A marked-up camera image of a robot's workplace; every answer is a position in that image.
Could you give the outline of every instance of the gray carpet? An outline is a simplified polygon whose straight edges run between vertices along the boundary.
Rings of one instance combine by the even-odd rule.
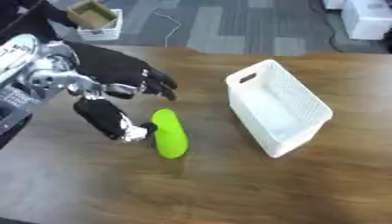
[[[101,0],[110,8],[124,11],[122,35],[116,41],[90,42],[105,45],[187,46],[204,53],[266,53],[303,55],[332,52],[329,38],[333,31],[322,16],[309,8],[322,10],[319,0]],[[79,0],[52,0],[64,9]],[[344,52],[385,53],[379,41],[351,40],[340,15],[327,13],[336,31],[334,42]],[[68,40],[81,41],[75,31],[55,25]]]

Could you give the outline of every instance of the white box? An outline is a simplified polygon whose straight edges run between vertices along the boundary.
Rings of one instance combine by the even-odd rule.
[[[324,6],[328,10],[341,10],[346,0],[323,0]]]
[[[230,107],[272,158],[311,140],[333,112],[274,60],[227,77]]]
[[[123,10],[112,10],[117,15],[117,20],[112,28],[89,30],[78,27],[78,33],[85,41],[115,40],[119,39],[123,28]]]
[[[392,27],[392,10],[385,0],[346,0],[342,18],[350,39],[383,39]]]

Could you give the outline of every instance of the lime green plastic cup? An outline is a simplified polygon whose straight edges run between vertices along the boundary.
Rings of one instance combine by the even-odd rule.
[[[157,150],[164,158],[179,158],[188,149],[188,139],[176,114],[168,108],[160,109],[152,116],[158,126],[154,133]]]

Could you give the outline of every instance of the white plastic basket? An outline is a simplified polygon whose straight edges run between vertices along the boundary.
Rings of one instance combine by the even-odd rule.
[[[112,10],[117,15],[113,28],[89,30],[78,27],[78,33],[85,41],[115,40],[119,39],[123,28],[123,10]]]
[[[230,107],[273,158],[311,140],[332,110],[274,60],[227,77]]]

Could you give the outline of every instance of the cardboard box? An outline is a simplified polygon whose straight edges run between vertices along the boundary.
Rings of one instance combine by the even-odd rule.
[[[82,28],[99,30],[116,23],[117,15],[108,7],[94,0],[87,0],[68,7],[70,20]]]

